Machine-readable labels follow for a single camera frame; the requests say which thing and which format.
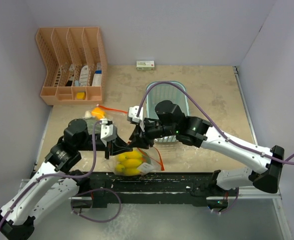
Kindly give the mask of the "yellow banana bunch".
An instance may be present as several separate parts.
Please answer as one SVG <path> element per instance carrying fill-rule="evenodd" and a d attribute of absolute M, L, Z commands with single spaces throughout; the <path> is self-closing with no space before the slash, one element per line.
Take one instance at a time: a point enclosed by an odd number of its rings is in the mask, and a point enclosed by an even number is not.
<path fill-rule="evenodd" d="M 116 156 L 114 171 L 122 176 L 137 176 L 142 173 L 138 169 L 142 163 L 142 154 L 139 151 L 125 152 Z"/>

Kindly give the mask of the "orange fruit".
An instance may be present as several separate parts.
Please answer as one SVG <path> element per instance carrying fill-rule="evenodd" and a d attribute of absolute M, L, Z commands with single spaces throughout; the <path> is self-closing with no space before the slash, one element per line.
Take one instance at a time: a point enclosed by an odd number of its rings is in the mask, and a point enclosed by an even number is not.
<path fill-rule="evenodd" d="M 100 107 L 96 107 L 91 111 L 92 117 L 97 119 L 97 120 L 101 120 L 104 119 L 106 117 L 106 114 L 104 112 L 103 109 L 101 109 Z"/>

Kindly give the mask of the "white garlic bulbs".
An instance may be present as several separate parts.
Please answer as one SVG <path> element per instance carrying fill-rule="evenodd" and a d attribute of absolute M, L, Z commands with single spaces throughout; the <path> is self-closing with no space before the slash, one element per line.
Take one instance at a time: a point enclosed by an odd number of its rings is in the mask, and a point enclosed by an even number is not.
<path fill-rule="evenodd" d="M 90 119 L 92 118 L 92 114 L 89 110 L 85 111 L 85 114 L 84 114 L 84 119 Z"/>

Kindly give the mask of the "green cucumber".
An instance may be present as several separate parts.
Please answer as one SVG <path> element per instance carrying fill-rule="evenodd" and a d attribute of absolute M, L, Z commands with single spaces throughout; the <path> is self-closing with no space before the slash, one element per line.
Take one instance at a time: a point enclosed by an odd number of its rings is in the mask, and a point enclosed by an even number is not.
<path fill-rule="evenodd" d="M 142 156 L 142 161 L 144 162 L 144 163 L 148 163 L 148 164 L 152 164 L 152 159 L 149 157 L 149 156 Z"/>

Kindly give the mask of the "clear zip bag orange zipper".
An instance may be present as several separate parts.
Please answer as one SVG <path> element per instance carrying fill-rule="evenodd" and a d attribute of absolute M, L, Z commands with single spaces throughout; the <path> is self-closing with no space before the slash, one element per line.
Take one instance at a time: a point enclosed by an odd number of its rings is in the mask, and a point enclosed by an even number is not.
<path fill-rule="evenodd" d="M 86 110 L 82 119 L 87 123 L 88 132 L 91 134 L 93 132 L 95 122 L 102 119 L 109 119 L 113 122 L 119 122 L 125 119 L 127 116 L 127 111 L 105 107 L 100 104 L 96 104 L 93 109 Z"/>

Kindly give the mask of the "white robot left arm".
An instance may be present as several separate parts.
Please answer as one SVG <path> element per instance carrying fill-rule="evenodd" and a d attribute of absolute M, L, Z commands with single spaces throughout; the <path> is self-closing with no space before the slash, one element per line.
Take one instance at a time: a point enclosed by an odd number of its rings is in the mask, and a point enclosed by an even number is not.
<path fill-rule="evenodd" d="M 63 201 L 89 192 L 87 180 L 93 170 L 70 172 L 82 158 L 80 151 L 104 151 L 107 158 L 130 151 L 112 121 L 104 118 L 95 125 L 100 132 L 89 134 L 84 119 L 68 124 L 33 177 L 0 208 L 0 234 L 9 240 L 27 240 L 35 226 Z"/>

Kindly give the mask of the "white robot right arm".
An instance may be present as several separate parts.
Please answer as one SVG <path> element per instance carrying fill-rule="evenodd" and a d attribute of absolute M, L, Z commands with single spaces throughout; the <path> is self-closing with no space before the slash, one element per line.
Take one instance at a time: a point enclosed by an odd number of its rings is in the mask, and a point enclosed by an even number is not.
<path fill-rule="evenodd" d="M 179 105 L 169 100 L 158 103 L 155 112 L 158 118 L 151 119 L 143 117 L 139 106 L 129 108 L 127 120 L 135 124 L 129 138 L 130 147 L 148 149 L 154 145 L 155 139 L 175 136 L 184 145 L 218 152 L 246 166 L 216 170 L 213 181 L 209 183 L 213 195 L 220 196 L 226 190 L 248 186 L 265 193 L 277 193 L 284 148 L 278 145 L 262 147 L 219 132 L 212 123 L 202 118 L 186 116 Z"/>

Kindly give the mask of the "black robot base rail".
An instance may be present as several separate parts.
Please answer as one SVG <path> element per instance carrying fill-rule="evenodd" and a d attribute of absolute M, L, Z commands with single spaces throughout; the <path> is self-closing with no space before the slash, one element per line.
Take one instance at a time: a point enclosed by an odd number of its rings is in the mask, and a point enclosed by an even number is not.
<path fill-rule="evenodd" d="M 92 208 L 109 204 L 172 204 L 225 209 L 238 190 L 216 185 L 218 172 L 151 172 L 121 176 L 112 172 L 93 172 L 76 181 L 78 200 Z"/>

